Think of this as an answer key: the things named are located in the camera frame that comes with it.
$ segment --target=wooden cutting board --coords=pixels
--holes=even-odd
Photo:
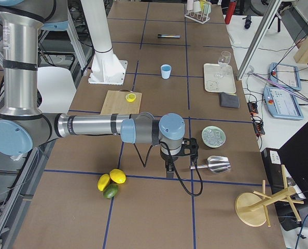
[[[133,102],[128,102],[125,96],[129,93],[108,90],[102,106],[101,115],[139,113],[142,94],[140,92],[134,92],[136,99]]]

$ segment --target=lime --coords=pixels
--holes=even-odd
[[[106,189],[103,191],[103,196],[107,199],[111,199],[114,197],[118,192],[118,185],[117,184],[110,184]]]
[[[127,176],[125,175],[125,173],[118,169],[110,171],[109,175],[110,178],[118,184],[125,183],[125,181],[127,180]]]
[[[103,191],[110,183],[110,176],[108,174],[104,174],[100,177],[99,181],[97,182],[97,188],[100,191]]]

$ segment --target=red cylinder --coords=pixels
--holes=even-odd
[[[226,24],[230,23],[231,17],[233,13],[235,12],[236,4],[237,4],[236,0],[230,0],[228,11],[227,11],[226,18],[225,18]]]

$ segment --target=black wallet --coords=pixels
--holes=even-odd
[[[227,94],[225,92],[219,93],[220,106],[239,108],[239,98],[237,95]]]

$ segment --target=computer screen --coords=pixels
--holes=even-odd
[[[308,122],[279,150],[281,163],[308,198]]]

